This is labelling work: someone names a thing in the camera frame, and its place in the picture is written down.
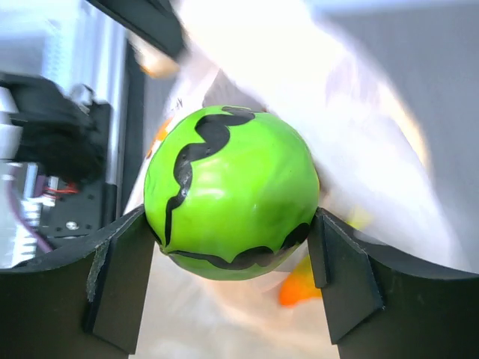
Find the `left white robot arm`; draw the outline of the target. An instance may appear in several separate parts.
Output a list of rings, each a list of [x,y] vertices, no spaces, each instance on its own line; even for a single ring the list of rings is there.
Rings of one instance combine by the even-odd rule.
[[[89,1],[113,33],[92,28],[76,45],[76,62],[121,95],[126,32],[177,59],[184,49],[182,26],[169,1]],[[114,105],[85,82],[65,93],[44,76],[1,72],[1,160],[35,163],[48,177],[84,185],[112,172],[110,131]]]

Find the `translucent plastic bag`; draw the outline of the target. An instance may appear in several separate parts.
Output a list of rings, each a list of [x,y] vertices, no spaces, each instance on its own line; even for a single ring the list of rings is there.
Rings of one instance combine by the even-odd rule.
[[[386,78],[357,48],[318,25],[302,1],[175,1],[186,51],[177,60],[137,34],[153,77],[178,75],[164,113],[173,129],[201,105],[266,108],[308,144],[320,205],[363,237],[453,269],[470,263],[433,187],[427,144]],[[154,251],[138,358],[336,358],[323,303],[275,301],[289,268],[211,281]]]

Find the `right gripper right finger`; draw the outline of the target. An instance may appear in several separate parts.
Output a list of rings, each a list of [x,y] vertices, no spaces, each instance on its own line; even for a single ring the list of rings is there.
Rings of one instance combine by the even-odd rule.
[[[308,237],[342,358],[476,358],[478,276],[357,239],[326,210]]]

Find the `green fake fruit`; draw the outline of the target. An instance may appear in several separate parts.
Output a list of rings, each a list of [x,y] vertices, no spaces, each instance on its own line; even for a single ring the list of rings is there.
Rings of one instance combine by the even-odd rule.
[[[153,154],[144,210],[161,252],[211,280],[276,269],[307,238],[320,183],[308,146],[273,114],[210,106]]]

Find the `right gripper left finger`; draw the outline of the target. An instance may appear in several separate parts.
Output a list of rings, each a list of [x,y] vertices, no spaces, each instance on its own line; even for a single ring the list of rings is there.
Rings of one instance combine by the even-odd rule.
[[[94,234],[1,270],[1,357],[134,354],[153,246],[140,206]]]

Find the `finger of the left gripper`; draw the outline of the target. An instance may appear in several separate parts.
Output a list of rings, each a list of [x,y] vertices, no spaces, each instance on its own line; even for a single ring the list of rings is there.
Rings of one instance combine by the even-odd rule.
[[[183,27],[170,1],[88,0],[113,20],[168,56],[185,49]]]

